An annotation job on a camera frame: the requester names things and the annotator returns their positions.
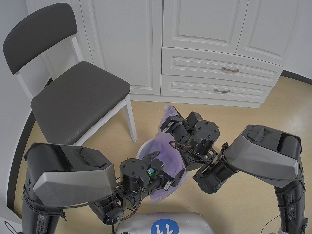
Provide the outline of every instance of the chair backrest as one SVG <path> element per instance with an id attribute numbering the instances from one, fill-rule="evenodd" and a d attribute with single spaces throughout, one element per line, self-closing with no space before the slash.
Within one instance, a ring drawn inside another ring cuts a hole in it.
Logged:
<path id="1" fill-rule="evenodd" d="M 56 3 L 30 14 L 11 30 L 3 44 L 3 53 L 12 74 L 75 33 L 76 19 L 68 3 Z"/>

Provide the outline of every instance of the cabinet base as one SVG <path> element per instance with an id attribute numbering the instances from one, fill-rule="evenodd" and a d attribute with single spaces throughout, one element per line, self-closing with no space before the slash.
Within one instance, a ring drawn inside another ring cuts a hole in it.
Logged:
<path id="1" fill-rule="evenodd" d="M 204 104 L 204 105 L 220 105 L 220 106 L 251 107 L 251 108 L 259 108 L 262 104 L 259 102 L 249 102 L 249 101 L 162 96 L 162 95 L 143 95 L 143 94 L 130 94 L 130 98 L 131 100 L 137 101 L 156 101 L 168 103 Z"/>

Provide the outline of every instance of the black baseboard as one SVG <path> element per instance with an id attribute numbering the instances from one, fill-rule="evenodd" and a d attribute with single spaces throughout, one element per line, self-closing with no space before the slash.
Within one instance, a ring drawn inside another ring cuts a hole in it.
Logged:
<path id="1" fill-rule="evenodd" d="M 289 72 L 287 70 L 283 70 L 281 76 L 285 76 L 285 77 L 288 77 L 288 78 L 291 78 L 291 79 L 294 79 L 294 80 L 298 80 L 298 81 L 302 81 L 302 82 L 305 82 L 307 84 L 312 85 L 312 80 L 311 79 L 309 79 L 307 77 L 304 77 L 304 76 L 301 76 L 299 74 L 295 74 L 295 73 Z"/>
<path id="2" fill-rule="evenodd" d="M 45 87 L 48 86 L 52 81 L 53 81 L 52 78 L 50 78 L 47 84 L 45 85 Z M 16 183 L 18 181 L 18 172 L 21 166 L 21 161 L 22 161 L 23 154 L 26 148 L 26 144 L 29 139 L 30 133 L 32 132 L 32 128 L 35 124 L 35 121 L 36 121 L 35 116 L 33 112 L 31 111 L 26 121 L 26 124 L 24 126 L 24 129 L 21 133 L 21 137 L 18 141 L 18 145 L 16 147 L 16 151 L 15 151 L 12 166 L 11 166 L 9 182 L 7 186 L 7 207 L 20 218 L 21 218 L 21 215 L 14 210 Z"/>

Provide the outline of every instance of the chair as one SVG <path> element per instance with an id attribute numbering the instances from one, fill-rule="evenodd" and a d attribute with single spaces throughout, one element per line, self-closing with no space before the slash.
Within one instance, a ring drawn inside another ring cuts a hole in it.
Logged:
<path id="1" fill-rule="evenodd" d="M 82 145 L 124 108 L 132 140 L 137 133 L 130 101 L 130 84 L 83 61 L 74 12 L 67 3 L 35 11 L 11 30 L 3 44 L 7 64 L 31 100 L 38 125 L 49 143 Z M 61 40 L 71 37 L 79 63 L 32 96 L 20 69 Z"/>

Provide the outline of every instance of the purple plastic bag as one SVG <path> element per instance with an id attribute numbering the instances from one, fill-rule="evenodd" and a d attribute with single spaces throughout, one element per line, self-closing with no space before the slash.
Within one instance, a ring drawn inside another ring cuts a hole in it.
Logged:
<path id="1" fill-rule="evenodd" d="M 163 171 L 169 174 L 171 177 L 175 177 L 183 168 L 185 168 L 181 155 L 179 151 L 172 148 L 169 144 L 171 140 L 174 141 L 174 138 L 171 134 L 163 133 L 160 130 L 160 126 L 165 122 L 165 120 L 169 116 L 178 115 L 175 108 L 171 105 L 165 105 L 163 108 L 163 118 L 160 120 L 160 124 L 158 126 L 158 134 L 155 136 L 155 140 L 152 142 L 151 146 L 145 153 L 140 153 L 139 159 L 142 159 L 146 154 L 150 154 L 155 151 L 161 151 L 161 153 L 157 156 L 159 160 L 161 160 L 165 166 Z M 188 172 L 185 172 L 178 186 L 170 187 L 170 189 L 166 192 L 165 190 L 157 190 L 154 195 L 150 195 L 152 202 L 159 202 L 168 197 L 171 193 L 176 191 L 180 185 L 185 181 L 188 176 Z"/>

